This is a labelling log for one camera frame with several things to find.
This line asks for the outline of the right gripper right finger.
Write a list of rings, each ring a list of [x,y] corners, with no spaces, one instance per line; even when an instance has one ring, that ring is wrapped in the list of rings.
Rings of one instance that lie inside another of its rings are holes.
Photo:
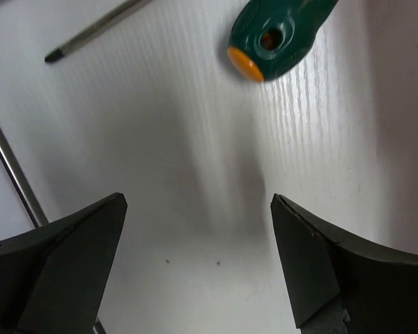
[[[418,255],[359,237],[281,195],[271,212],[302,333],[418,333]]]

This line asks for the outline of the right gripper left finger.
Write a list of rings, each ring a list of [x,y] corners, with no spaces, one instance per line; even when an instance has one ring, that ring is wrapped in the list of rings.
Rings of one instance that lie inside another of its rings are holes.
[[[114,193],[0,241],[0,333],[92,333],[126,212]]]

